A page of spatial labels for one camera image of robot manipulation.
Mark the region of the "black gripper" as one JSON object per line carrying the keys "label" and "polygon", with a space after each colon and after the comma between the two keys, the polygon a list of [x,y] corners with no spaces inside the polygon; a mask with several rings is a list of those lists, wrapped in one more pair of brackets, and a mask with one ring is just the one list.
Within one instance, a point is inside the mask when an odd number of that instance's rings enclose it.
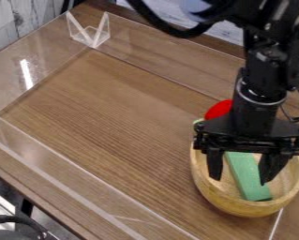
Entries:
{"label": "black gripper", "polygon": [[264,154],[258,164],[261,185],[270,182],[286,167],[292,156],[299,155],[299,124],[276,119],[269,133],[240,132],[225,114],[193,124],[194,148],[208,152],[210,178],[220,181],[225,152]]}

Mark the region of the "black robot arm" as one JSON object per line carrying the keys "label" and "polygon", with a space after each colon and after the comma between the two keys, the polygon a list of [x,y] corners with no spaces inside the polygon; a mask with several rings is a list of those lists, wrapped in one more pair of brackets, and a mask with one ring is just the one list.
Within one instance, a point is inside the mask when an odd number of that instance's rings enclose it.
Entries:
{"label": "black robot arm", "polygon": [[229,21],[244,29],[246,65],[240,69],[225,115],[194,125],[193,147],[208,155],[210,178],[222,179],[224,155],[262,155],[261,182],[272,181],[299,155],[299,0],[185,0],[197,25],[181,30],[144,0],[127,0],[162,32],[196,38]]}

